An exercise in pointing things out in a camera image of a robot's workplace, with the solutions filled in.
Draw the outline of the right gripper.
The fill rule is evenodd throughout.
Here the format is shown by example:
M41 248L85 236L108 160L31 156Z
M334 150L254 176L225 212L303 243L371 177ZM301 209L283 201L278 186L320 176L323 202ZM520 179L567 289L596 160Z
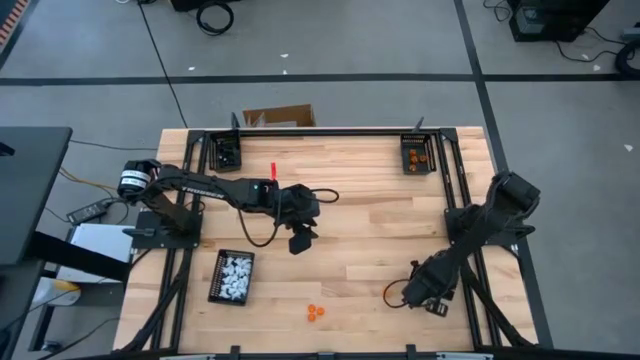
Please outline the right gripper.
M419 263L410 262L412 271L408 284L402 290L403 301L410 307L418 307L423 303L425 310L431 314L445 317L448 305L441 300L433 299L445 296L458 280L456 263L448 250L441 250Z

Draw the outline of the black equipment cart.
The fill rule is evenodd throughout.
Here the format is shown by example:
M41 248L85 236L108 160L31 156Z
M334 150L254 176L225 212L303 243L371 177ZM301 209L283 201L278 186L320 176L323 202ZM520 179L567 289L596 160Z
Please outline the black equipment cart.
M507 0L515 42L573 42L610 0Z

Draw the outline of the black desk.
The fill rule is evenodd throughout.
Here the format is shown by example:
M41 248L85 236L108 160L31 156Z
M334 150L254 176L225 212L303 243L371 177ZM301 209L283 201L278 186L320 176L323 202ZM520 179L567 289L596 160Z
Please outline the black desk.
M69 127L0 127L0 266L24 257L66 154Z

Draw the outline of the white box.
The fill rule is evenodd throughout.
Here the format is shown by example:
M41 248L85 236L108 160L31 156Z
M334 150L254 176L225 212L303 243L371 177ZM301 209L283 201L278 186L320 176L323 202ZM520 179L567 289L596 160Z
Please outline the white box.
M132 238L124 233L125 229L131 229L131 226L83 223L71 230L68 241L81 248L130 263ZM56 279L76 284L118 283L118 280L103 279L98 275L65 266L59 268Z

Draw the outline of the hazard-striped floor mat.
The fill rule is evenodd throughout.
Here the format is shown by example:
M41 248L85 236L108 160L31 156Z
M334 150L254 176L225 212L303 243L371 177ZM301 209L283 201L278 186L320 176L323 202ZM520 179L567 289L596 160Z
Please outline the hazard-striped floor mat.
M31 2L32 0L0 0L0 49L8 44Z

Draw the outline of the white bag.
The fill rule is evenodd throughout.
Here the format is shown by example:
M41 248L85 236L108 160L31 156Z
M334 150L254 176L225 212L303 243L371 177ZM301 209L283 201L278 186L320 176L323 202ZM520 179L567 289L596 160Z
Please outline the white bag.
M41 277L36 288L32 306L50 305L50 306L71 306L78 301L80 294L66 294L60 296L54 286L54 278Z

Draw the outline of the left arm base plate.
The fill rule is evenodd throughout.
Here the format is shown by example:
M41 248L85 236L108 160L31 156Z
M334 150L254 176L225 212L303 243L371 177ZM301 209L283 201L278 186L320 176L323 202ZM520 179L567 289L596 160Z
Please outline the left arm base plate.
M131 246L136 249L193 249L200 243L203 216L190 213L194 223L185 233L171 232L159 215L143 211L136 225L122 232L132 238Z

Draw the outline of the black desk crossbar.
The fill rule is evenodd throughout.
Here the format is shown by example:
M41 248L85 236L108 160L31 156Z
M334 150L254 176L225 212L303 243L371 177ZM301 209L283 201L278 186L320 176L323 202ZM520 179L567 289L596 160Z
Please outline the black desk crossbar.
M131 265L36 231L26 248L26 257L81 270L107 279L126 282Z

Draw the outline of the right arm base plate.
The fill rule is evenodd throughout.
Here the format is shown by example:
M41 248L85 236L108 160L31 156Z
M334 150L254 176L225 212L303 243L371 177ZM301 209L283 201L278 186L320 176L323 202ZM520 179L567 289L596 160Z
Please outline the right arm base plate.
M461 238L471 227L469 219L471 210L466 208L447 209L444 214L448 238L451 243ZM492 235L486 245L507 247L516 244L521 238L533 233L534 226L526 225L518 220L514 224L507 225L500 233Z

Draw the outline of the brown cardboard box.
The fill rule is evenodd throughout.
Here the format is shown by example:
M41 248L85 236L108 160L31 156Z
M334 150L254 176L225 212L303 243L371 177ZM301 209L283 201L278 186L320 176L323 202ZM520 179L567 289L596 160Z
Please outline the brown cardboard box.
M248 127L315 127L316 120L310 104L244 110Z

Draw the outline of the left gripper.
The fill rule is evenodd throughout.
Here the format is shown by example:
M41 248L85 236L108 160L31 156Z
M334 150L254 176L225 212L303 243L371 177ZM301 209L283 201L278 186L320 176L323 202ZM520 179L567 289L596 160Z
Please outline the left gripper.
M274 195L274 225L284 225L287 229L300 226L315 227L315 218L320 215L319 202L310 188L296 184L278 189ZM289 252L299 254L312 245L311 232L295 233L289 239Z

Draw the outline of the black plastic mesh basket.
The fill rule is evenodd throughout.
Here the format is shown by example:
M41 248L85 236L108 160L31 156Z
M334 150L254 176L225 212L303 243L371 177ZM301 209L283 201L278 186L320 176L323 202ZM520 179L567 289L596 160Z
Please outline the black plastic mesh basket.
M251 260L252 260L252 263L250 264L251 265L251 271L249 272L250 273L250 277L248 279L249 284L246 287L247 288L247 293L244 294L244 295L242 294L244 296L244 299L241 302L233 301L232 299L231 299L231 301L225 301L224 299L221 299L219 297L220 289L222 287L223 276L224 276L223 275L224 274L223 269L224 269L225 266L227 266L226 265L226 258L227 257L233 257L233 258L241 257L242 259L246 258L246 257L250 257ZM250 289L250 285L251 285L251 278L252 278L253 268L254 268L254 260L255 260L255 254L252 253L252 252L236 251L236 250L228 250L228 249L219 250L218 254L217 254L217 259L216 259L216 264L215 264L215 267L214 267L214 271L213 271L213 274L212 274L210 290L209 290L209 293L208 293L208 301L210 303L218 303L218 304L223 304L223 305L245 306L246 303L247 303L247 299L248 299L248 295L249 295L249 289ZM240 278L240 276L241 276L240 274L245 273L245 272L243 272L241 270L241 271L239 271L237 273L239 274L238 281L240 281L242 279L242 278ZM229 289L233 288L231 286L231 282L234 281L232 279L232 275L228 279L228 280L230 280L230 283L229 283L229 286L228 286L228 294L231 297L232 297L232 295L229 293Z
M238 129L209 134L209 168L217 173L239 170L242 166Z
M437 170L435 163L434 148L431 137L426 134L402 134L400 136L400 149L402 168L405 175L428 175ZM411 163L409 154L410 149L416 150L418 157L417 163ZM427 156L426 163L421 163L419 157L421 155ZM417 171L410 172L409 165L414 164L417 167Z

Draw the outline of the black power adapter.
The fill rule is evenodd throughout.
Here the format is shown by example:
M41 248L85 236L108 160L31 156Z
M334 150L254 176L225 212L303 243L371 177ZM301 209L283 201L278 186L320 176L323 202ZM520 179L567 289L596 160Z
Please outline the black power adapter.
M102 217L107 213L107 210L112 205L112 203L112 199L99 200L77 210L74 210L70 213L67 213L66 218L70 224L77 226L82 223Z

